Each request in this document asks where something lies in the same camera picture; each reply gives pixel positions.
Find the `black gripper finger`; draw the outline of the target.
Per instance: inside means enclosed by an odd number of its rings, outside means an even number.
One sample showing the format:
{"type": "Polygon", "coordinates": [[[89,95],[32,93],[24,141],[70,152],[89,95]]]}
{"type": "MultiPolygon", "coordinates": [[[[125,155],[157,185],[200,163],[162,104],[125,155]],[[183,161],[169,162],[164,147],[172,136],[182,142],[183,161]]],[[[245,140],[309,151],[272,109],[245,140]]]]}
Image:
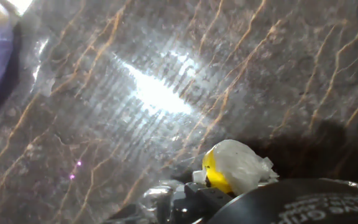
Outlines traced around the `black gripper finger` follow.
{"type": "Polygon", "coordinates": [[[162,182],[107,218],[108,224],[206,223],[232,197],[203,184],[162,182]]]}

